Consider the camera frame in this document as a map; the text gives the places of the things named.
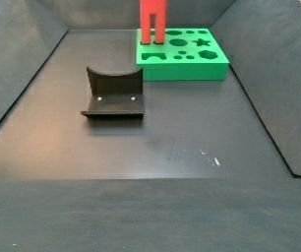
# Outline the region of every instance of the green foam block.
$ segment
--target green foam block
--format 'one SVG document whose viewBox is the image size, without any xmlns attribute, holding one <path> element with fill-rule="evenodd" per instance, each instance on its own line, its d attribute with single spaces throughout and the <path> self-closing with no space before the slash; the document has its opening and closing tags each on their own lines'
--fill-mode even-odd
<svg viewBox="0 0 301 252">
<path fill-rule="evenodd" d="M 210 30 L 167 29 L 166 33 L 165 44 L 142 44 L 138 29 L 137 65 L 145 81 L 225 80 L 230 62 Z"/>
</svg>

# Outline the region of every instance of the gray floor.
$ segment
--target gray floor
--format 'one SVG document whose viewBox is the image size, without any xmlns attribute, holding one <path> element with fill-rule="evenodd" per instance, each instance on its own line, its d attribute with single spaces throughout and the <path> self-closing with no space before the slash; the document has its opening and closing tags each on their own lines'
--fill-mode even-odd
<svg viewBox="0 0 301 252">
<path fill-rule="evenodd" d="M 142 120 L 89 121 L 86 68 L 135 70 L 135 31 L 73 31 L 0 127 L 0 178 L 291 178 L 238 80 L 145 84 Z"/>
<path fill-rule="evenodd" d="M 301 180 L 0 180 L 0 252 L 301 252 Z"/>
</svg>

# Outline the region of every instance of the white mark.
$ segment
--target white mark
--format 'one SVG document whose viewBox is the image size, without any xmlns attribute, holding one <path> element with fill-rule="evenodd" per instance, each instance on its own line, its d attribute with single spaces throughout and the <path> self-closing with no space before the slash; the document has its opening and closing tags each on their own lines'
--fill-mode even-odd
<svg viewBox="0 0 301 252">
<path fill-rule="evenodd" d="M 216 162 L 217 162 L 218 166 L 221 166 L 221 163 L 220 163 L 220 161 L 218 161 L 218 158 L 216 158 Z"/>
<path fill-rule="evenodd" d="M 206 152 L 205 152 L 202 149 L 200 149 L 200 152 L 201 152 L 204 155 L 206 155 Z"/>
</svg>

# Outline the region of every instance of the black u-shaped holder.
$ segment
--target black u-shaped holder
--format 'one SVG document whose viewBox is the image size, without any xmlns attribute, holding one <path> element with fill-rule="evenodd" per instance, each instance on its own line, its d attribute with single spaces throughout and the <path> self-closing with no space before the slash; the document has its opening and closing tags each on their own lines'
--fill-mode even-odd
<svg viewBox="0 0 301 252">
<path fill-rule="evenodd" d="M 87 68 L 93 100 L 87 117 L 138 116 L 145 114 L 143 69 L 123 75 L 107 75 Z"/>
</svg>

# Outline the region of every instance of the circular hole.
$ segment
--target circular hole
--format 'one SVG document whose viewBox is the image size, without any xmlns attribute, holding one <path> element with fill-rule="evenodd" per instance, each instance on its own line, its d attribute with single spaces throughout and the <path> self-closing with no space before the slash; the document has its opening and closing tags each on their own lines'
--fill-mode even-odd
<svg viewBox="0 0 301 252">
<path fill-rule="evenodd" d="M 170 41 L 170 43 L 174 45 L 174 46 L 186 46 L 189 44 L 189 42 L 184 39 L 173 39 Z"/>
</svg>

